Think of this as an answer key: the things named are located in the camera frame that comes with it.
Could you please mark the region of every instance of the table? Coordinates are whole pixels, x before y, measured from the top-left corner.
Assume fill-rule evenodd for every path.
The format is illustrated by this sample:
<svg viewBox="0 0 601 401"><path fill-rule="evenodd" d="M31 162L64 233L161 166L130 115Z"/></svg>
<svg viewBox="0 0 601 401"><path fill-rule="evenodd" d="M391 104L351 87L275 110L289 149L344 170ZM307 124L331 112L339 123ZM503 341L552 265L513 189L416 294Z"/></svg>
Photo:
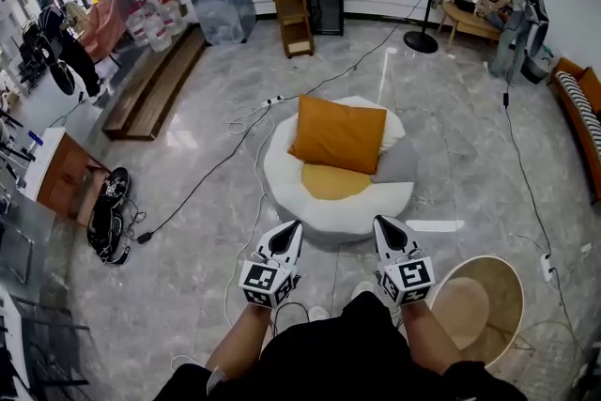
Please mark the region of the table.
<svg viewBox="0 0 601 401"><path fill-rule="evenodd" d="M111 170L94 159L66 132L65 128L47 129L41 137L43 146L34 152L36 160L25 173L25 186L20 192L32 201L69 217L87 227L100 188ZM75 199L85 186L85 174L91 174L84 198L76 213Z"/></svg>
<svg viewBox="0 0 601 401"><path fill-rule="evenodd" d="M449 37L449 47L453 45L455 32L464 32L485 39L499 40L501 31L482 17L478 17L475 13L472 14L461 10L454 2L444 2L442 9L444 10L444 17L442 17L442 21L440 22L439 32L442 30L447 17L450 17L453 22L453 30Z"/></svg>

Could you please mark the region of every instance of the yellow cushion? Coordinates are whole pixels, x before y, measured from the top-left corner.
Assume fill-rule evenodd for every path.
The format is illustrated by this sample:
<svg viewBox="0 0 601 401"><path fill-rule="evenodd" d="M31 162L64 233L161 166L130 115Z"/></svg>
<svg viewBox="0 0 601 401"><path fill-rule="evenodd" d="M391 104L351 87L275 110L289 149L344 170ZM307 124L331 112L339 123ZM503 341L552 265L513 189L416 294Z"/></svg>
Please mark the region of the yellow cushion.
<svg viewBox="0 0 601 401"><path fill-rule="evenodd" d="M337 201L361 193L371 184L370 177L328 165L305 164L302 185L315 199Z"/></svg>
<svg viewBox="0 0 601 401"><path fill-rule="evenodd" d="M593 112L595 114L601 112L601 83L599 83L599 79L597 79L597 76L594 74L592 67L584 70L578 83L580 84L582 92L591 103Z"/></svg>
<svg viewBox="0 0 601 401"><path fill-rule="evenodd" d="M288 153L298 159L375 174L386 111L300 96L297 136Z"/></svg>

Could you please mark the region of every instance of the marble floor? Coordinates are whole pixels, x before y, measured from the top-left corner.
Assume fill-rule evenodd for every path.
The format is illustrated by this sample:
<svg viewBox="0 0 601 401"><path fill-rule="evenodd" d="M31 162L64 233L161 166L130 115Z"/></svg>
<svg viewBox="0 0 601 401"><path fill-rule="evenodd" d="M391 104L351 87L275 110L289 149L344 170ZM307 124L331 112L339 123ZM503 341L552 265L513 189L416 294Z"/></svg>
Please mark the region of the marble floor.
<svg viewBox="0 0 601 401"><path fill-rule="evenodd" d="M239 141L225 123L244 111L228 113L309 90L376 47L393 26L347 20L343 38L318 37L314 56L292 60L284 56L275 21L258 23L247 44L208 49L160 137L151 143L115 142L106 153L109 165L130 169L131 197L147 212L135 226L136 235L159 225ZM414 194L400 218L456 226L454 232L419 233L439 279L466 258L499 255L516 268L524 286L522 327L549 319L564 323L558 292L543 281L542 251L531 240L515 236L545 244L510 139L502 106L505 82L491 78L483 66L494 48L461 38L447 49L442 34L436 54L416 54L402 38L410 28L401 25L384 47L348 75L324 84L317 95L329 100L361 95L399 114L420 154ZM552 93L545 84L521 79L510 96L516 141L553 245L551 262L559 270L578 340L586 346L599 319L601 273L596 266L601 251L594 240L601 219L589 205L577 146ZM87 246L85 233L78 232L67 286L70 308L91 327L82 355L95 399L152 399L171 376L174 356L186 354L204 362L226 334L225 286L261 196L254 159L270 132L270 121L291 116L297 105L292 100L274 106L238 154L206 180L171 223L147 244L132 244L125 266L103 266ZM269 199L262 206L252 245L278 224ZM581 248L589 242L593 248L584 255ZM376 263L372 242L332 251L308 239L300 259L304 277L290 300L307 308L321 305L337 315L359 281L374 279ZM241 292L231 288L226 306L230 318L243 305ZM289 306L278 327L302 320L302 310ZM561 338L559 325L536 326L542 326L535 335L538 340ZM566 372L576 365L572 344L553 346L558 346L551 353L554 361L545 357L546 351L529 354L535 372L516 370L525 351L510 352L506 358L512 362L501 362L494 372L531 399L552 399L567 383L555 374L558 363ZM545 386L553 391L547 393Z"/></svg>

